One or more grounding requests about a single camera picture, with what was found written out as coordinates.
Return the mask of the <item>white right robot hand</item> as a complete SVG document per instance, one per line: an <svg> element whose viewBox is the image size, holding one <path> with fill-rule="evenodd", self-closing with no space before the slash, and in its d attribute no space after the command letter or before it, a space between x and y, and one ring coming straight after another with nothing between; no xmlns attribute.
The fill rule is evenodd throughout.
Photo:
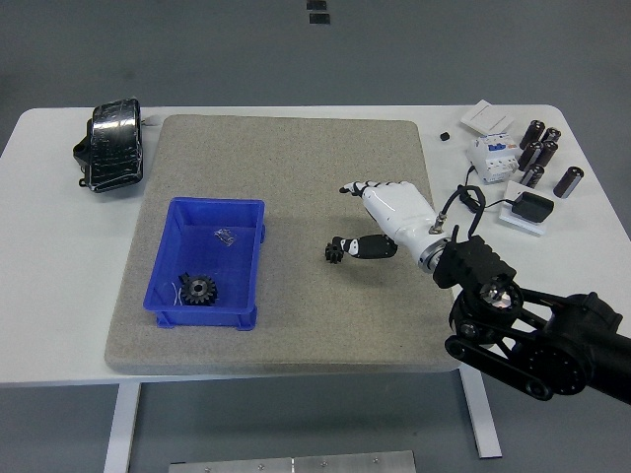
<svg viewBox="0 0 631 473"><path fill-rule="evenodd" d="M361 198L382 232L397 246L406 247L419 267L429 271L438 262L448 236L433 230L437 213L414 184L355 181L339 192Z"/></svg>

